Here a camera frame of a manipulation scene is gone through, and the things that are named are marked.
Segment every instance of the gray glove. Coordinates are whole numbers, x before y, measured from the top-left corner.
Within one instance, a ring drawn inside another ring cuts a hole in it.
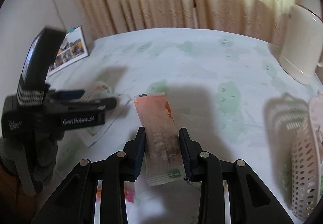
[[[30,145],[34,146],[34,149],[25,147],[14,137],[0,138],[0,158],[3,165],[12,174],[19,176],[27,196],[36,194],[34,181],[40,182],[43,186],[48,186],[50,183],[56,164],[57,141],[62,140],[63,137],[64,132],[50,134],[35,132],[35,145],[33,143]]]

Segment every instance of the plastic basket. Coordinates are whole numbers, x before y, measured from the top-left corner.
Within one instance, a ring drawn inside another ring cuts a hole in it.
[[[320,200],[322,145],[319,138],[323,129],[323,95],[309,102],[296,140],[291,149],[292,161],[292,211],[305,221]]]

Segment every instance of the white wall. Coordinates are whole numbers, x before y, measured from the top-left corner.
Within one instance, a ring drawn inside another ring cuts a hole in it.
[[[86,43],[92,42],[76,0],[56,3],[66,28],[82,25]],[[45,25],[62,28],[52,0],[5,0],[0,8],[0,114],[5,97],[17,90],[33,39]]]

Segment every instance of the white tablecloth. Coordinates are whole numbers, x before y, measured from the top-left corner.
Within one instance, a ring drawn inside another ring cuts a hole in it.
[[[245,160],[299,223],[289,209],[289,146],[299,124],[293,120],[322,85],[316,75],[310,85],[299,84],[280,67],[278,52],[264,41],[220,31],[148,29],[95,41],[89,57],[47,82],[60,90],[102,80],[131,97],[165,92],[178,129],[186,127],[192,140],[219,159]],[[133,139],[139,126],[131,102],[88,149],[67,132],[59,143],[60,176],[54,175],[41,203],[79,160],[106,159]],[[129,224],[197,222],[200,193],[184,181],[148,188],[143,166],[135,192],[134,203],[127,202]]]

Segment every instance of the plastic wrapper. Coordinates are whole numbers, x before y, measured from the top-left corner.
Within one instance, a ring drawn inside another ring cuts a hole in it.
[[[146,131],[146,175],[149,186],[185,178],[178,132],[165,94],[134,100]]]

